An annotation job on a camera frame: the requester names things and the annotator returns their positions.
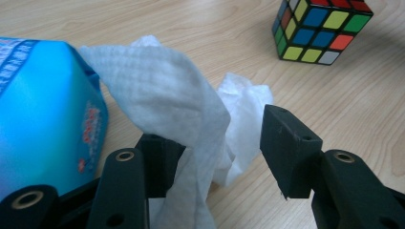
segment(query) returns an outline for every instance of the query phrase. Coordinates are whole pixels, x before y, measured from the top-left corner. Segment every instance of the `wet wipe package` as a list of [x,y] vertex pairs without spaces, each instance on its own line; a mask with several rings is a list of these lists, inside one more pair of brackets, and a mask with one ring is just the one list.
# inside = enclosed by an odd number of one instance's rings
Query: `wet wipe package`
[[98,75],[69,44],[0,37],[0,200],[92,180],[107,119]]

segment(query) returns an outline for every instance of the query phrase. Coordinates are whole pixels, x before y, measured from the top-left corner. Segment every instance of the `wooden table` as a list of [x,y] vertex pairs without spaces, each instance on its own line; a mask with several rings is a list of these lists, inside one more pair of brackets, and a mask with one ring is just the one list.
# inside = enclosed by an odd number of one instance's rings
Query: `wooden table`
[[[154,34],[187,54],[213,87],[226,72],[268,85],[338,148],[362,156],[384,184],[405,192],[405,1],[369,0],[375,15],[330,67],[279,60],[271,25],[281,1],[0,1],[0,35],[66,40],[76,47],[129,44]],[[133,147],[134,127],[104,89],[110,125],[102,153]],[[285,201],[258,156],[208,205],[219,228],[315,228],[310,200]]]

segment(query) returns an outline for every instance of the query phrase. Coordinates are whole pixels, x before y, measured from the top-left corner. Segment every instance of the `black plastic part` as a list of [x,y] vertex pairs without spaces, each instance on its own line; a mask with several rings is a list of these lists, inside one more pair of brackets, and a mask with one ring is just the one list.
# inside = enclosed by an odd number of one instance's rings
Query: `black plastic part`
[[324,197],[320,197],[318,193],[315,193],[311,207],[318,229],[337,228],[340,217],[333,203],[330,204],[329,201],[325,201]]
[[49,185],[20,189],[0,204],[0,226],[4,229],[51,229],[59,222],[59,197]]
[[322,139],[286,109],[266,105],[260,149],[285,198],[308,198]]
[[143,171],[140,150],[129,148],[111,153],[106,159],[86,228],[149,228]]
[[84,229],[92,210],[99,178],[60,197],[61,221],[58,229]]
[[142,135],[137,146],[143,152],[148,198],[165,198],[172,187],[185,146],[157,135]]
[[339,212],[338,229],[405,228],[405,210],[359,156],[327,151],[321,168]]
[[391,188],[388,188],[388,190],[390,190],[396,201],[398,201],[401,207],[405,210],[405,194],[399,193],[398,191]]

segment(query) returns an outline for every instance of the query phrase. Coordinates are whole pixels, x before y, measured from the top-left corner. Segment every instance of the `rubik's cube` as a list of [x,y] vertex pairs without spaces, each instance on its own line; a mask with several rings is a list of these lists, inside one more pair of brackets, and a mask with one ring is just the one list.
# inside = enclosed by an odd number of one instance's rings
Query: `rubik's cube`
[[283,0],[272,31],[281,59],[331,65],[372,18],[362,0]]

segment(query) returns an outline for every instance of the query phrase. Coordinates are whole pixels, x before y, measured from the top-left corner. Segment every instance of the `green sticker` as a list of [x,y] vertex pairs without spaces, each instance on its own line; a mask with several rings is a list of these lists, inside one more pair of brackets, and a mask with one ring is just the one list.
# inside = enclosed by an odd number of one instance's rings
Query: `green sticker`
[[307,10],[308,4],[307,1],[302,0],[300,1],[300,4],[298,4],[297,9],[295,10],[295,17],[297,17],[298,21],[301,21],[301,19],[304,16],[305,11]]
[[277,51],[278,51],[279,55],[283,54],[284,50],[286,49],[286,46],[287,46],[286,38],[284,36],[282,36],[280,39],[280,43],[277,46]]
[[320,51],[320,50],[309,49],[305,52],[305,54],[301,60],[305,61],[305,62],[314,63],[318,59],[319,55],[321,55],[321,53],[322,53],[322,51]]
[[348,12],[333,11],[324,24],[324,28],[339,29],[349,16]]
[[281,29],[281,27],[279,27],[279,29],[276,32],[276,35],[274,36],[274,38],[276,39],[276,44],[278,44],[280,42],[280,38],[283,36],[283,30]]
[[288,60],[297,60],[300,57],[303,48],[298,47],[288,47],[286,53],[284,54],[283,58]]
[[366,15],[355,15],[352,17],[351,21],[346,25],[345,31],[360,32],[361,29],[369,22],[370,16]]
[[297,25],[295,25],[294,20],[291,19],[286,28],[286,36],[288,40],[291,39],[292,35],[294,34],[295,28],[297,28]]

